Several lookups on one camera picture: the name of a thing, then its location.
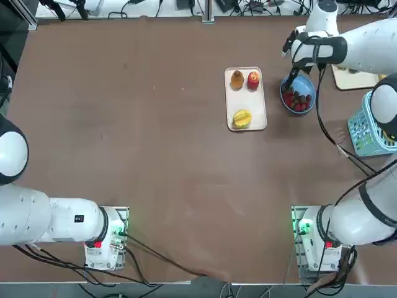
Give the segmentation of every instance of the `strawberry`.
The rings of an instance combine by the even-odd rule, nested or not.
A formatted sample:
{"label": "strawberry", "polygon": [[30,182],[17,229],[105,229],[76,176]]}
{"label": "strawberry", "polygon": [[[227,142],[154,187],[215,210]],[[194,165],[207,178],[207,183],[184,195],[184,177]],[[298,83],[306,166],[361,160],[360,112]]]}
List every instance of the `strawberry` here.
{"label": "strawberry", "polygon": [[301,111],[302,111],[302,106],[301,106],[301,104],[295,104],[294,110],[295,110],[295,112],[301,112]]}
{"label": "strawberry", "polygon": [[283,99],[284,99],[285,104],[289,106],[290,103],[292,102],[292,94],[284,93]]}
{"label": "strawberry", "polygon": [[311,95],[310,94],[306,95],[306,102],[308,103],[308,106],[310,106],[310,102],[311,102]]}

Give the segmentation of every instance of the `black cable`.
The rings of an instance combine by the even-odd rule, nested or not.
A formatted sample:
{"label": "black cable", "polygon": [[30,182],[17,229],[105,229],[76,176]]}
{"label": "black cable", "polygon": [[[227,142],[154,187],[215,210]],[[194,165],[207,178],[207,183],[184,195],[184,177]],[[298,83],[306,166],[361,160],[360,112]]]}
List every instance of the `black cable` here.
{"label": "black cable", "polygon": [[352,5],[351,8],[352,8],[352,10],[350,11],[350,14],[355,14],[355,12],[357,10],[357,5]]}
{"label": "black cable", "polygon": [[82,285],[78,284],[78,286],[87,293],[87,295],[90,295],[92,298],[97,298],[94,294],[90,293],[88,290],[86,290]]}
{"label": "black cable", "polygon": [[143,248],[146,248],[146,249],[149,250],[150,252],[154,253],[154,254],[156,255],[157,258],[159,258],[159,259],[161,259],[161,260],[163,260],[163,261],[165,261],[165,262],[168,262],[168,263],[174,265],[175,267],[178,267],[179,269],[181,269],[181,270],[183,270],[183,271],[185,271],[185,272],[187,272],[187,273],[189,273],[189,274],[193,274],[193,275],[196,275],[196,276],[206,276],[205,274],[197,273],[197,272],[194,272],[194,271],[192,271],[192,270],[189,270],[189,269],[187,269],[187,268],[181,266],[180,264],[176,263],[175,261],[173,261],[173,260],[167,258],[166,256],[162,255],[161,253],[158,253],[158,252],[155,251],[154,249],[150,248],[148,245],[146,245],[146,244],[144,244],[143,242],[139,241],[139,240],[136,239],[135,237],[132,237],[132,236],[126,234],[126,233],[119,233],[119,235],[120,235],[120,236],[127,237],[127,238],[133,240],[134,242],[137,242],[137,243],[138,243],[139,245],[141,245]]}
{"label": "black cable", "polygon": [[385,6],[383,6],[383,7],[376,6],[375,9],[377,9],[378,11],[371,11],[367,5],[365,5],[365,8],[367,8],[367,10],[368,10],[371,14],[379,14],[380,12],[389,11],[390,9],[393,8],[393,6],[390,6],[390,0],[388,0],[387,5],[385,5]]}
{"label": "black cable", "polygon": [[[25,247],[30,251],[31,254],[35,255],[38,258],[42,258],[48,261],[56,261],[58,263],[64,264],[64,265],[71,265],[71,266],[78,266],[72,262],[66,262],[66,261],[62,261],[60,259],[58,259],[57,257],[55,257],[54,255],[52,255],[51,253],[47,252],[47,250],[43,250],[40,249],[43,253],[45,253],[46,255],[48,255],[50,258],[43,256],[37,252],[35,252],[29,245],[25,245]],[[95,280],[95,282],[92,282],[90,279],[88,279],[87,277],[85,277],[83,274],[81,274],[80,272],[77,271],[77,269],[71,269],[72,271],[74,271],[75,273],[77,273],[78,275],[80,275],[83,279],[85,279],[89,284],[93,284],[93,285],[100,285],[102,287],[115,287],[116,284],[110,285],[110,284],[104,284],[102,282],[100,282],[94,275],[91,274],[91,272],[86,271],[85,269],[83,270],[85,273],[87,273],[88,275],[91,276],[91,278],[93,278],[93,280]]]}
{"label": "black cable", "polygon": [[[352,258],[352,261],[349,264],[349,260],[350,260],[350,257],[352,255],[353,255],[353,258]],[[358,253],[357,253],[357,250],[355,249],[355,246],[352,246],[351,248],[349,248],[349,250],[346,253],[346,257],[344,258],[342,264],[340,265],[340,268],[344,269],[344,263],[347,262],[347,267],[346,267],[346,270],[343,273],[342,277],[339,277],[337,275],[332,281],[330,281],[330,282],[328,282],[326,284],[320,285],[315,290],[313,290],[312,292],[307,294],[305,296],[305,298],[308,298],[309,296],[311,296],[315,292],[318,292],[318,293],[320,293],[321,295],[324,295],[324,296],[335,296],[338,293],[340,293],[343,290],[343,288],[344,288],[344,286],[346,284],[346,280],[347,280],[348,275],[350,274],[352,268],[354,267],[354,264],[355,264],[355,262],[357,260],[357,255],[358,255]],[[324,292],[320,291],[320,289],[329,288],[329,287],[331,287],[333,289],[338,289],[338,290],[336,292],[333,292],[333,293],[324,293]]]}
{"label": "black cable", "polygon": [[358,14],[360,11],[360,5],[355,6],[354,14]]}
{"label": "black cable", "polygon": [[3,62],[2,53],[0,52],[0,77],[3,76],[3,71],[4,71],[4,62]]}
{"label": "black cable", "polygon": [[[92,298],[97,298],[93,293],[89,292],[87,289],[85,289],[81,284],[79,284],[79,287],[86,292],[88,295],[90,295]],[[127,295],[125,294],[119,294],[119,293],[111,293],[111,294],[106,294],[105,296],[102,296],[101,298],[110,298],[110,297],[121,297],[121,298],[128,298]]]}
{"label": "black cable", "polygon": [[29,258],[32,258],[33,260],[42,262],[42,263],[46,263],[46,264],[50,264],[56,267],[60,267],[60,268],[66,268],[66,269],[79,269],[79,270],[87,270],[87,271],[94,271],[94,272],[100,272],[102,274],[106,274],[109,276],[113,276],[115,278],[122,278],[125,279],[127,281],[133,281],[133,282],[137,282],[139,284],[143,284],[141,281],[137,280],[137,279],[133,279],[133,278],[129,278],[127,276],[122,276],[119,274],[115,274],[115,273],[111,273],[108,271],[103,271],[103,270],[99,270],[99,269],[95,269],[95,268],[90,268],[90,267],[82,267],[82,266],[71,266],[71,265],[64,265],[64,264],[59,264],[56,261],[48,261],[48,260],[44,260],[42,258],[36,257],[33,254],[30,254],[28,251],[25,251],[23,248],[19,247],[18,245],[13,245],[13,247],[20,251],[21,253],[23,253],[24,255],[28,256]]}
{"label": "black cable", "polygon": [[346,9],[343,12],[341,12],[341,14],[344,14],[349,8],[351,8],[350,4],[347,5]]}
{"label": "black cable", "polygon": [[131,249],[129,249],[128,247],[125,246],[125,247],[124,247],[124,250],[132,257],[132,260],[133,260],[133,262],[134,262],[134,264],[135,264],[135,269],[136,269],[136,271],[137,271],[137,273],[138,273],[140,279],[142,280],[142,282],[143,282],[146,286],[148,286],[148,287],[157,287],[158,284],[151,284],[151,283],[148,282],[148,281],[146,280],[146,278],[143,276],[142,270],[141,270],[141,268],[139,267],[139,264],[138,264],[138,260],[136,259],[135,255],[133,254],[133,252],[131,251]]}
{"label": "black cable", "polygon": [[246,11],[247,9],[249,9],[249,11],[251,12],[251,15],[254,16],[254,12],[252,11],[253,7],[251,7],[251,6],[249,5],[249,2],[248,2],[248,1],[246,1],[246,3],[247,3],[247,4],[244,5],[243,15],[244,15],[245,11]]}
{"label": "black cable", "polygon": [[241,11],[241,8],[240,8],[240,3],[241,3],[241,1],[242,1],[242,0],[239,0],[238,3],[236,3],[236,4],[233,6],[233,10],[230,12],[230,15],[229,15],[230,17],[231,17],[231,15],[234,14],[235,12],[240,13],[240,16],[241,16],[241,14],[243,13],[243,12]]}
{"label": "black cable", "polygon": [[320,116],[320,113],[319,113],[319,90],[320,90],[320,85],[321,85],[321,82],[322,82],[322,80],[323,80],[324,74],[325,74],[325,68],[324,68],[322,71],[319,72],[319,76],[318,76],[318,85],[317,85],[317,90],[316,90],[316,99],[315,99],[315,100],[316,100],[317,120],[318,120],[319,126],[320,126],[320,128],[321,128],[321,131],[324,133],[325,137],[326,137],[335,147],[337,147],[338,149],[340,149],[341,151],[343,151],[343,152],[347,155],[348,159],[349,159],[351,162],[353,162],[352,159],[355,159],[356,161],[358,161],[359,163],[361,163],[361,164],[363,164],[365,167],[367,167],[370,171],[372,171],[373,173],[376,173],[375,169],[373,169],[371,166],[369,166],[368,164],[366,164],[366,162],[364,162],[361,158],[359,158],[359,157],[356,156],[355,154],[349,152],[349,151],[346,150],[345,148],[339,146],[339,144],[335,142],[335,140],[332,138],[332,136],[328,133],[327,129],[325,128],[325,125],[324,125],[323,120],[321,119],[321,116]]}
{"label": "black cable", "polygon": [[369,174],[356,162],[355,159],[353,159],[351,156],[348,156],[347,158],[353,163],[353,165],[358,167],[358,169],[361,170],[361,172],[363,172],[364,175],[369,176]]}
{"label": "black cable", "polygon": [[277,9],[275,10],[281,16],[280,6],[277,4],[277,0],[273,0],[274,4],[276,5]]}
{"label": "black cable", "polygon": [[72,13],[74,13],[74,12],[76,11],[76,9],[77,9],[77,6],[73,9],[73,11],[72,11],[67,17],[65,17],[65,19],[67,19],[68,17],[70,17],[70,16],[72,15]]}
{"label": "black cable", "polygon": [[[337,205],[343,200],[343,198],[345,198],[346,195],[348,195],[348,194],[349,194],[351,191],[353,191],[355,188],[357,188],[357,187],[363,185],[364,183],[366,183],[367,181],[369,181],[369,180],[371,180],[371,179],[373,179],[373,178],[375,178],[375,177],[381,175],[381,174],[384,173],[385,171],[387,171],[387,170],[389,170],[390,168],[392,168],[395,164],[397,164],[397,160],[392,161],[390,164],[388,164],[387,166],[383,167],[380,171],[377,171],[376,173],[373,173],[372,175],[366,177],[365,179],[360,180],[359,182],[355,183],[352,187],[350,187],[347,191],[345,191],[345,192],[343,193],[343,195],[340,196],[340,198],[338,198],[338,200],[335,202],[334,206],[337,206]],[[330,223],[331,223],[331,220],[329,219],[329,220],[328,220],[328,224],[327,224],[327,228],[326,228],[326,233],[325,233],[325,235],[328,235]],[[323,263],[324,254],[325,254],[325,242],[324,242],[323,252],[322,252],[322,254],[321,254],[320,264],[319,264],[318,271],[317,271],[317,278],[319,277],[319,272],[320,272],[321,265],[322,265],[322,263]],[[353,267],[353,265],[354,265],[354,263],[355,263],[355,259],[357,259],[357,251],[355,251],[355,256],[354,256],[354,260],[352,261],[351,268]],[[341,288],[340,288],[336,293],[326,294],[326,296],[334,296],[334,295],[336,295],[337,293],[339,293],[339,292],[343,289],[344,283],[346,282],[346,279],[347,279],[347,276],[346,276],[346,277],[344,278],[344,280],[342,281]],[[332,284],[332,281],[329,282],[329,283],[327,283],[327,284],[325,284],[325,285],[322,285],[322,287],[328,287],[330,284]],[[313,292],[309,293],[308,295],[305,296],[305,298],[308,298],[308,297],[309,297],[310,295],[312,295],[312,293],[314,293],[314,292],[316,292],[316,291],[313,291]]]}
{"label": "black cable", "polygon": [[305,8],[306,9],[306,13],[307,14],[310,14],[310,9],[308,9],[307,8],[307,6],[305,6],[305,4],[303,3],[303,2],[298,2],[298,1],[296,1],[296,0],[291,0],[292,2],[294,2],[294,3],[297,3],[297,4],[299,4],[301,7],[303,7],[303,8]]}
{"label": "black cable", "polygon": [[2,79],[5,79],[5,80],[6,80],[7,89],[4,90],[4,93],[2,93],[2,95],[1,95],[0,109],[3,107],[4,103],[6,102],[6,100],[8,100],[8,97],[9,97],[10,93],[12,92],[12,88],[10,88],[10,87],[9,87],[9,84],[8,84],[8,77],[2,75],[2,76],[0,77],[0,82],[1,82]]}
{"label": "black cable", "polygon": [[159,9],[157,10],[157,13],[156,13],[156,16],[155,17],[158,17],[159,16],[159,13],[160,13],[160,8],[161,8],[161,4],[163,3],[163,0],[159,0]]}
{"label": "black cable", "polygon": [[243,11],[241,12],[241,15],[240,15],[241,17],[244,17],[244,13],[246,12],[248,7],[249,7],[248,5],[244,5],[244,9],[243,9]]}
{"label": "black cable", "polygon": [[127,19],[127,18],[128,18],[128,14],[126,14],[125,12],[123,12],[123,10],[124,10],[125,7],[126,7],[127,5],[129,5],[129,4],[132,4],[132,2],[131,2],[131,1],[127,1],[127,2],[123,5],[121,11],[111,11],[110,13],[107,14],[107,18],[110,19],[110,16],[111,16],[112,14],[119,14],[120,17],[121,17],[122,19]]}
{"label": "black cable", "polygon": [[295,57],[296,57],[297,53],[299,52],[300,48],[305,45],[305,42],[307,42],[308,40],[313,39],[313,38],[320,38],[320,36],[319,35],[309,36],[308,38],[306,38],[304,41],[302,41],[299,44],[297,50],[295,51],[295,53],[292,56],[292,66],[296,67],[296,65],[295,65]]}
{"label": "black cable", "polygon": [[271,16],[273,16],[273,13],[272,13],[270,10],[268,10],[267,8],[264,8],[264,7],[263,7],[263,10],[264,10],[264,11],[267,11]]}
{"label": "black cable", "polygon": [[144,298],[148,295],[150,295],[151,293],[153,293],[155,290],[159,289],[160,287],[162,287],[164,284],[159,284],[157,287],[155,287],[154,289],[144,293],[142,296],[139,296],[139,298]]}
{"label": "black cable", "polygon": [[197,0],[197,3],[198,3],[198,6],[199,6],[199,8],[200,8],[200,10],[201,10],[201,13],[204,15],[205,13],[204,13],[204,11],[203,11],[203,8],[201,7],[200,0]]}

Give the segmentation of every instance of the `blue bowl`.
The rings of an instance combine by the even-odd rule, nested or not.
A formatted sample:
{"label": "blue bowl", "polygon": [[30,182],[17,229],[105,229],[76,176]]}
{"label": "blue bowl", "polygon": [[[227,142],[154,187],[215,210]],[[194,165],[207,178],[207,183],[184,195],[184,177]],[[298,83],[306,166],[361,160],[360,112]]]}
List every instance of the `blue bowl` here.
{"label": "blue bowl", "polygon": [[281,97],[281,102],[283,103],[283,105],[292,113],[294,114],[298,114],[298,115],[303,115],[306,113],[309,113],[309,111],[311,110],[311,108],[313,108],[314,106],[314,101],[316,99],[316,92],[314,90],[314,86],[312,84],[312,82],[306,77],[303,76],[302,74],[298,74],[298,76],[293,80],[292,82],[292,89],[294,91],[298,91],[300,93],[300,95],[311,95],[311,101],[310,101],[310,106],[309,108],[304,111],[304,112],[297,112],[294,111],[293,109],[291,109],[290,107],[288,107],[285,102],[284,102],[284,98],[283,98],[283,94],[281,92],[281,86],[285,83],[285,81],[287,80],[288,76],[286,76],[280,84],[280,97]]}

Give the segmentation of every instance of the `brown table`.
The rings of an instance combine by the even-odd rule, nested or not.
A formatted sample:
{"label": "brown table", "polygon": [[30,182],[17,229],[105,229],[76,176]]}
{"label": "brown table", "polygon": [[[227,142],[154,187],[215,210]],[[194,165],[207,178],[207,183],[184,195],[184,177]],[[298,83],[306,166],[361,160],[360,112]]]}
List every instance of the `brown table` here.
{"label": "brown table", "polygon": [[[345,31],[373,20],[346,16],[338,24]],[[291,205],[333,203],[363,178],[322,136],[314,111],[292,117],[280,103],[279,82],[291,68],[281,47],[305,21],[41,25],[29,33],[9,111],[30,145],[18,184],[49,196],[128,205],[130,233],[195,271],[234,282],[284,282],[293,245]],[[233,133],[225,121],[223,72],[252,65],[263,73],[267,127]],[[321,112],[338,139],[337,131],[346,137],[346,120],[364,92],[337,91],[328,70]],[[369,162],[380,167],[384,160]],[[46,247],[83,262],[83,244]],[[149,280],[193,278],[136,253]],[[1,281],[81,280],[9,247],[0,256]],[[288,282],[296,283],[292,262]],[[360,247],[350,281],[397,284],[396,266],[395,247]],[[131,264],[123,274],[136,277]]]}

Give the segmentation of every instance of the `yellow fruit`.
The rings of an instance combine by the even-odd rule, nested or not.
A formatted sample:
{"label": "yellow fruit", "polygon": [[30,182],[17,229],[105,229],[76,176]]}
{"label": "yellow fruit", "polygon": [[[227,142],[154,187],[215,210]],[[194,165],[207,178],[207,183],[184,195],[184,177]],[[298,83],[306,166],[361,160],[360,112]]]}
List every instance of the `yellow fruit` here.
{"label": "yellow fruit", "polygon": [[252,116],[248,110],[239,110],[233,115],[233,125],[243,129],[251,123],[251,119]]}

